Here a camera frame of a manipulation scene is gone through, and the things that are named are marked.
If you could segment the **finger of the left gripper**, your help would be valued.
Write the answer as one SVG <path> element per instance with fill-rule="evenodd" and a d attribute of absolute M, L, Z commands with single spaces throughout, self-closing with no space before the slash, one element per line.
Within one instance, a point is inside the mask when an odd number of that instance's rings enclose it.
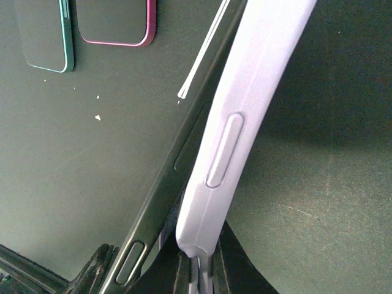
<path fill-rule="evenodd" d="M 76 278 L 68 284 L 66 293 L 99 293 L 118 252 L 119 247 L 102 244 Z"/>

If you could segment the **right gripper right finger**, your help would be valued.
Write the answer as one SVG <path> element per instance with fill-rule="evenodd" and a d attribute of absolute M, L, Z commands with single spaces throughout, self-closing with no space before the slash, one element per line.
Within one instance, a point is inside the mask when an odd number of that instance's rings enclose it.
<path fill-rule="evenodd" d="M 249 260 L 227 222 L 213 255 L 213 287 L 214 293 L 278 294 Z"/>

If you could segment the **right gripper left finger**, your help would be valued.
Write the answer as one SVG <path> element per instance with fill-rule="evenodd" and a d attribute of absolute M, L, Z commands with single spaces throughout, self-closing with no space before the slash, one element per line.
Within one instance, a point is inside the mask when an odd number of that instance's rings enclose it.
<path fill-rule="evenodd" d="M 147 271 L 128 293 L 187 294 L 189 292 L 190 260 L 170 235 Z"/>

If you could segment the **magenta bare phone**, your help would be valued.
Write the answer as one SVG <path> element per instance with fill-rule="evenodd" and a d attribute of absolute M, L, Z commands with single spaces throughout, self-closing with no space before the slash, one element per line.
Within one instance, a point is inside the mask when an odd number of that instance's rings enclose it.
<path fill-rule="evenodd" d="M 156 0 L 78 0 L 78 28 L 87 43 L 144 47 L 156 34 Z"/>

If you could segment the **teal bare phone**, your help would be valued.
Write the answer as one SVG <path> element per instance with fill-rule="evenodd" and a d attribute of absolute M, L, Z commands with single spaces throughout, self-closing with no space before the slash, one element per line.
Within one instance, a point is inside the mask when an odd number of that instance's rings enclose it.
<path fill-rule="evenodd" d="M 22 52 L 26 62 L 51 72 L 74 68 L 69 1 L 15 1 Z"/>

